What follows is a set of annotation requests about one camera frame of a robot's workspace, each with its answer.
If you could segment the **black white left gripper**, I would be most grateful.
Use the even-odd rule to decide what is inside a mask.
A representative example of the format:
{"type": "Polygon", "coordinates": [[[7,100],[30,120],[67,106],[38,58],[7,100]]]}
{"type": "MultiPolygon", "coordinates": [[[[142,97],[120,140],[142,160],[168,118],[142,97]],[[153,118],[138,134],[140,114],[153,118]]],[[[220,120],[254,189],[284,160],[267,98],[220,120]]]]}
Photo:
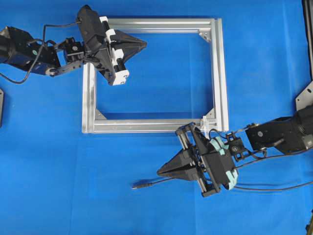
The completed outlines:
{"type": "Polygon", "coordinates": [[[126,34],[120,30],[110,28],[108,18],[100,19],[105,29],[105,42],[96,52],[86,48],[86,57],[102,74],[111,86],[123,85],[129,77],[125,63],[135,54],[146,48],[147,42],[126,34]],[[122,47],[114,48],[114,43],[122,47]]]}

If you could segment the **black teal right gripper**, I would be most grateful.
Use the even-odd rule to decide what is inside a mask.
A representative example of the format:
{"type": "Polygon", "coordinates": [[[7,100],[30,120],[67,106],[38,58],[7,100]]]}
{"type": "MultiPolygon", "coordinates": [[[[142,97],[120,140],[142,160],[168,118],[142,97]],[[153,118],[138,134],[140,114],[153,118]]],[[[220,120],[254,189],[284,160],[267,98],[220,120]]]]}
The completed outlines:
{"type": "Polygon", "coordinates": [[[157,175],[173,179],[197,181],[202,197],[233,189],[239,177],[228,146],[221,138],[207,139],[194,123],[176,130],[183,146],[157,175]]]}

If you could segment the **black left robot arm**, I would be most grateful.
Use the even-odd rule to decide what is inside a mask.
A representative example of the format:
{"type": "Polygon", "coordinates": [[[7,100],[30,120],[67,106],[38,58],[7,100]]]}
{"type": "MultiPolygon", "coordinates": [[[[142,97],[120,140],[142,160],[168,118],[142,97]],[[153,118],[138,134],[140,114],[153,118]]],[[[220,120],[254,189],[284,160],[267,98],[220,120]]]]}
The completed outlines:
{"type": "Polygon", "coordinates": [[[87,43],[73,37],[61,43],[33,38],[28,32],[5,27],[0,32],[0,62],[25,71],[58,76],[91,63],[111,86],[122,85],[129,77],[125,63],[147,43],[101,21],[104,36],[95,35],[87,43]]]}

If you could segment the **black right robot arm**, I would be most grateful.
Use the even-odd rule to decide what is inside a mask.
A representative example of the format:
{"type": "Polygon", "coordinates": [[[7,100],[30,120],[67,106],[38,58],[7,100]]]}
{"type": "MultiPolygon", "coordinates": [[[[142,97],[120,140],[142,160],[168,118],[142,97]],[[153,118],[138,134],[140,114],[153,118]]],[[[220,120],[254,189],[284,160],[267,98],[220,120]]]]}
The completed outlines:
{"type": "Polygon", "coordinates": [[[292,117],[281,117],[264,124],[245,128],[252,151],[246,149],[241,138],[232,132],[223,137],[206,138],[191,122],[176,130],[182,149],[158,171],[158,176],[186,181],[197,181],[201,194],[207,197],[221,187],[233,189],[238,180],[235,162],[257,152],[276,148],[285,155],[306,151],[313,146],[313,107],[298,110],[292,117]]]}

